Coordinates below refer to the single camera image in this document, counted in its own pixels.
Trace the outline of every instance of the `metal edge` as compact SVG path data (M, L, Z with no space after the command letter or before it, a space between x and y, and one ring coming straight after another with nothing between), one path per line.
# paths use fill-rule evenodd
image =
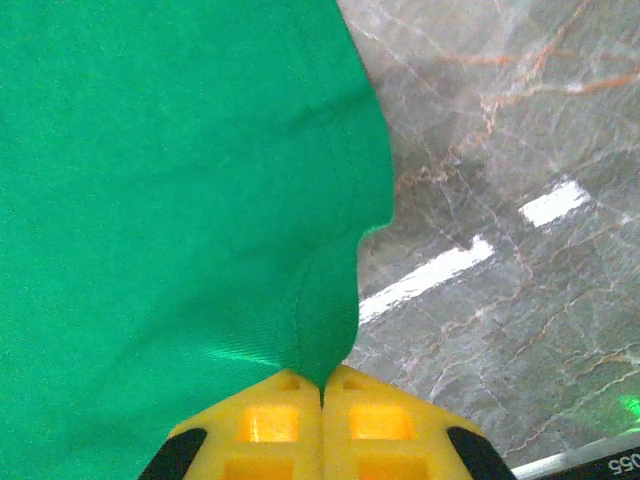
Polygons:
M553 473L564 472L578 465L583 465L638 446L640 446L640 433L631 433L615 438L598 440L597 442L589 443L576 450L559 453L558 455L553 455L514 468L513 474L518 480L534 480Z

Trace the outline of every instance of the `marble floor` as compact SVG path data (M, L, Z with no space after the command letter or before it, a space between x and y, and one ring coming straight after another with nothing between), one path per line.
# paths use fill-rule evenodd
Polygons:
M640 428L640 2L339 0L394 146L348 362L518 466Z

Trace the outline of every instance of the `green cloth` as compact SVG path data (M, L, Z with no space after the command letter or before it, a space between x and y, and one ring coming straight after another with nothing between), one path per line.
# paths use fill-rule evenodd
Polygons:
M332 0L0 5L0 478L136 478L352 347L388 135Z

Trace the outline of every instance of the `yellow plastic object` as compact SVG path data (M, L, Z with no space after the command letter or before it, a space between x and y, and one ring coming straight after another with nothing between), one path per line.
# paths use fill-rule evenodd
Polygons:
M208 408L174 428L206 441L185 480L319 480L322 413L318 388L290 371Z
M290 371L178 425L140 480L515 480L471 422L340 366Z
M346 366L323 407L325 480L472 480L447 429L471 422Z

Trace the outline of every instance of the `rectangular hole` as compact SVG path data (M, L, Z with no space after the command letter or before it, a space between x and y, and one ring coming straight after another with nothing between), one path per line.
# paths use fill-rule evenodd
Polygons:
M405 455L358 459L358 480L429 480L427 463Z
M292 480L293 461L272 458L227 460L221 480Z
M345 390L366 390L366 387L362 383L351 378L347 378L342 383L342 388L344 388Z
M357 405L349 412L355 440L414 440L411 415L395 405Z
M298 409L268 405L245 410L237 440L239 442L295 442L298 440Z
M300 390L300 379L296 377L289 377L280 384L282 390Z

